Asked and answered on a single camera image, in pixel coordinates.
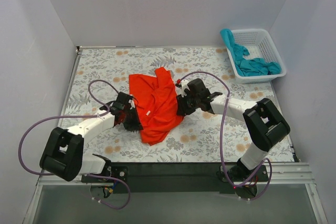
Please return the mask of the orange t-shirt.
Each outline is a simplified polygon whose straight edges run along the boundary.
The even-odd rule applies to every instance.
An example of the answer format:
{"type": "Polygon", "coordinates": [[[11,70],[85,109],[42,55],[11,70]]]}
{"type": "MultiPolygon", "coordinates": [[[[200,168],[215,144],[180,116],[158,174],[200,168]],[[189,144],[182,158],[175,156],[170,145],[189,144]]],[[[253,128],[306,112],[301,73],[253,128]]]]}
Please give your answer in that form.
{"type": "Polygon", "coordinates": [[[161,143],[177,127],[183,117],[177,115],[175,84],[171,72],[163,67],[155,70],[155,76],[129,75],[129,91],[137,99],[137,112],[143,129],[142,143],[161,143]]]}

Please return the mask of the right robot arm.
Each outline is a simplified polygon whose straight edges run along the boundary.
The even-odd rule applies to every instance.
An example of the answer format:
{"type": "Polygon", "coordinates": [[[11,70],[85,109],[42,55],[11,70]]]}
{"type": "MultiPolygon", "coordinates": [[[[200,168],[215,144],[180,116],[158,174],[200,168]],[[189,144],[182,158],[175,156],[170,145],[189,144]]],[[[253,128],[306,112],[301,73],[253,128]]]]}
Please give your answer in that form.
{"type": "Polygon", "coordinates": [[[252,143],[232,168],[222,167],[231,182],[251,180],[268,153],[290,133],[289,124],[270,99],[251,102],[221,92],[211,93],[200,78],[178,80],[176,86],[181,90],[176,97],[178,115],[187,116],[201,109],[245,122],[252,143]]]}

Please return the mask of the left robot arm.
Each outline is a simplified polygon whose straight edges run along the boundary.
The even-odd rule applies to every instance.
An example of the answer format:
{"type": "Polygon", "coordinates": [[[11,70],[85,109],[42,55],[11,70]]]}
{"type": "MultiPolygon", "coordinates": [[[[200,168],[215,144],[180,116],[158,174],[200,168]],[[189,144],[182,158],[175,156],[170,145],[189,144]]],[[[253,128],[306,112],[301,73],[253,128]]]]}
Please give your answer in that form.
{"type": "Polygon", "coordinates": [[[100,108],[102,115],[67,129],[54,128],[40,159],[40,167],[68,182],[86,174],[93,174],[100,182],[108,181],[114,175],[111,161],[99,154],[85,154],[84,146],[119,124],[127,131],[142,130],[134,100],[132,95],[120,92],[115,101],[100,108]]]}

